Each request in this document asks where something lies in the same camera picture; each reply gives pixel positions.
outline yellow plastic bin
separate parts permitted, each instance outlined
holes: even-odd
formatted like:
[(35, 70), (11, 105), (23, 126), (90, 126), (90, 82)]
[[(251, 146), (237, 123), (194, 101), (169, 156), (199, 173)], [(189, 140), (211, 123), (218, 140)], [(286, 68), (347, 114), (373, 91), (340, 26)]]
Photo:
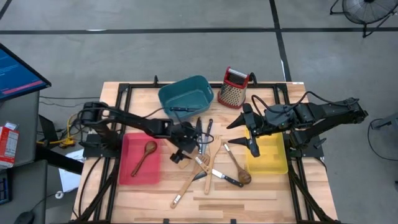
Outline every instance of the yellow plastic bin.
[(286, 174), (287, 161), (282, 133), (261, 136), (256, 139), (260, 156), (253, 157), (246, 150), (246, 165), (250, 174)]

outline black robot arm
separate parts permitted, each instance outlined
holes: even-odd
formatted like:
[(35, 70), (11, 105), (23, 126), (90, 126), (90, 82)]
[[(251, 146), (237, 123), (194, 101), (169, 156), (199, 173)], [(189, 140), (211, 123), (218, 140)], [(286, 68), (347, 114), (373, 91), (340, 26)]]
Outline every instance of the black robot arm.
[(110, 123), (124, 124), (143, 130), (153, 138), (169, 140), (178, 147), (178, 151), (170, 158), (175, 163), (185, 157), (183, 151), (191, 153), (197, 146), (199, 134), (189, 122), (174, 124), (171, 119), (147, 119), (100, 102), (85, 103), (78, 118), (82, 125), (94, 129), (101, 136), (101, 143), (108, 150), (120, 150), (122, 143), (119, 134), (109, 129)]
[(304, 149), (315, 136), (340, 124), (360, 123), (368, 115), (354, 98), (323, 105), (315, 103), (273, 105), (264, 112), (265, 116), (262, 117), (253, 112), (250, 104), (245, 103), (243, 113), (227, 129), (246, 125), (250, 138), (232, 139), (228, 142), (247, 146), (251, 154), (258, 157), (260, 153), (256, 144), (257, 137), (290, 131), (291, 146)]

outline teal basket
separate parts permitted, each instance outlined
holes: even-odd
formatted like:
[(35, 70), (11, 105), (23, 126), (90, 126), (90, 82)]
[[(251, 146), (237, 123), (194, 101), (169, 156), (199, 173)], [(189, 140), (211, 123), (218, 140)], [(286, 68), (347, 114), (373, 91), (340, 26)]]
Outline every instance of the teal basket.
[[(195, 75), (167, 86), (158, 93), (160, 103), (170, 118), (187, 119), (206, 111), (214, 98), (213, 90), (205, 77)], [(171, 111), (170, 108), (193, 108), (195, 111)]]

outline paper sheet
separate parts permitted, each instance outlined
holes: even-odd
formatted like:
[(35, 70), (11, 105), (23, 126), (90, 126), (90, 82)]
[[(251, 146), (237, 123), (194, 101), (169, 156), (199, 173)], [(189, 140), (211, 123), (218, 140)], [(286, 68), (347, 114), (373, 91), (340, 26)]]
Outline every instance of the paper sheet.
[[(65, 156), (80, 162), (84, 162), (83, 151), (84, 149), (80, 149), (79, 151), (70, 152)], [(69, 192), (79, 187), (80, 175), (68, 172), (64, 169), (59, 169), (59, 171), (63, 192)]]

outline wooden table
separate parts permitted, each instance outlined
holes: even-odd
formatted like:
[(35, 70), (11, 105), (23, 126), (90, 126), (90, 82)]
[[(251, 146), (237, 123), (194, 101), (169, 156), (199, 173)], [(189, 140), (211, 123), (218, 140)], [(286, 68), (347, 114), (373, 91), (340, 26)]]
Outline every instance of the wooden table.
[[(101, 101), (110, 106), (116, 102), (119, 82), (105, 82), (101, 94)], [(304, 94), (303, 83), (287, 83), (290, 102), (294, 103)], [(158, 88), (134, 89), (129, 112), (145, 116), (160, 108), (157, 97)], [(256, 94), (266, 103), (274, 104), (274, 95), (271, 89), (248, 89), (246, 95)], [(244, 126), (227, 130), (226, 127), (234, 121), (241, 110), (229, 109), (213, 100), (210, 109), (200, 116), (204, 129), (207, 122), (213, 118), (211, 133), (221, 135), (223, 141), (244, 136)], [(163, 111), (152, 116), (153, 118), (166, 118)], [(195, 125), (197, 117), (191, 119)], [(127, 133), (136, 133), (140, 130), (127, 128)], [(229, 144), (241, 167), (245, 165), (246, 149), (244, 146)], [(170, 159), (169, 148), (163, 143), (161, 178), (156, 185), (118, 185), (113, 207), (112, 223), (161, 223), (164, 218), (171, 223), (204, 222), (204, 223), (229, 223), (231, 219), (237, 219), (238, 223), (295, 223), (292, 197), (289, 188), (289, 180), (285, 175), (253, 175), (252, 182), (243, 188), (235, 187), (225, 180), (212, 178), (211, 189), (208, 195), (203, 192), (205, 178), (194, 181), (188, 192), (181, 199), (177, 208), (171, 209), (170, 203), (180, 190), (184, 181), (193, 169), (193, 162), (184, 170), (178, 168)], [(96, 159), (88, 159), (85, 162), (81, 176), (80, 187), (75, 201), (75, 211), (78, 208), (79, 195), (86, 175)], [(330, 217), (337, 219), (335, 206), (330, 192), (328, 177), (325, 168), (315, 159), (303, 159), (308, 188), (319, 206)], [(83, 210), (97, 194), (100, 183), (103, 159), (94, 168), (88, 180), (83, 194)], [(215, 169), (226, 175), (238, 179), (236, 167), (226, 151), (221, 148), (216, 160)], [(105, 195), (100, 219), (104, 219), (108, 193)], [(302, 216), (306, 219), (305, 207), (301, 193), (300, 206)]]

